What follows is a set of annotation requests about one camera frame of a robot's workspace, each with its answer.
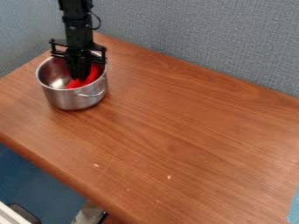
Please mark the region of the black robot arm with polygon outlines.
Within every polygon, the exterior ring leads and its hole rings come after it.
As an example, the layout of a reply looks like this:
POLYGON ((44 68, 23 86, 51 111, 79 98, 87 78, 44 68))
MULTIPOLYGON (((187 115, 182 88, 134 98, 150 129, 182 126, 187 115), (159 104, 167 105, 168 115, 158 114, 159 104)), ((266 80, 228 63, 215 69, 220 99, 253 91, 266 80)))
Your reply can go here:
POLYGON ((84 81, 94 63, 107 63, 107 48, 94 41, 94 31, 102 20, 92 12, 92 0, 59 0, 66 39, 50 40, 51 56, 62 58, 70 69, 70 77, 84 81))

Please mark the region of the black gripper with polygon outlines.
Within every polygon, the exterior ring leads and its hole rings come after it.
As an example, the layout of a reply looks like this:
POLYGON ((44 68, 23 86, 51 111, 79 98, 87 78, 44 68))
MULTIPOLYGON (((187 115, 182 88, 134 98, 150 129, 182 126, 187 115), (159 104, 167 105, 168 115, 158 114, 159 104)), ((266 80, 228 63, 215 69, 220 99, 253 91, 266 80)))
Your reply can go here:
POLYGON ((84 81, 90 76, 91 64, 106 64, 107 63, 107 48, 103 45, 92 42, 86 48, 78 49, 67 45, 66 39, 50 40, 51 44, 51 56, 67 59, 70 67, 70 76, 74 80, 79 78, 84 81))

